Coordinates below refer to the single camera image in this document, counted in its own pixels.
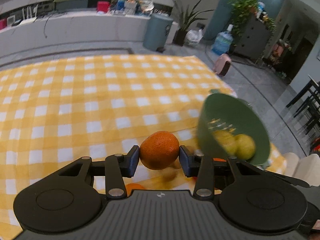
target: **yellow checkered tablecloth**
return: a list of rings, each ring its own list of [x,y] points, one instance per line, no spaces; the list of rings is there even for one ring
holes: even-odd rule
[[[167,130],[192,149],[210,89],[235,92],[196,57],[113,55],[40,62],[0,72],[0,236],[21,228],[12,210],[18,192],[66,164],[127,153],[150,134]],[[274,146],[271,171],[285,159]],[[141,163],[133,178],[147,189],[190,189],[179,170],[164,184]],[[104,190],[104,177],[94,187]]]

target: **gray cabinet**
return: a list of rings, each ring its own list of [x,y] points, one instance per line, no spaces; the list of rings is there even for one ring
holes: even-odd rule
[[[252,16],[233,52],[252,60],[257,60],[263,52],[270,35],[271,31],[266,29],[264,23]]]

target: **white plastic bag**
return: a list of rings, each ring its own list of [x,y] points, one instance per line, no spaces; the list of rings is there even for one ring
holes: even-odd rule
[[[203,37],[202,29],[198,31],[190,30],[186,35],[187,44],[191,46],[196,46],[201,41],[202,37]]]

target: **cushion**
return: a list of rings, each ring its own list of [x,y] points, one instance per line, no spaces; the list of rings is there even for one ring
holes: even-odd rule
[[[295,153],[285,153],[283,157],[287,160],[287,168],[284,175],[292,177],[298,165],[299,157]]]
[[[320,185],[320,157],[317,154],[311,154],[301,159],[298,163],[294,178],[302,179],[310,186]]]

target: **blue water bottle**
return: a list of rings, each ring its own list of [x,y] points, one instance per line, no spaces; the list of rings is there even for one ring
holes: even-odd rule
[[[225,32],[221,32],[217,35],[214,44],[211,47],[212,52],[222,55],[229,51],[233,37],[231,35],[233,25],[230,24]]]

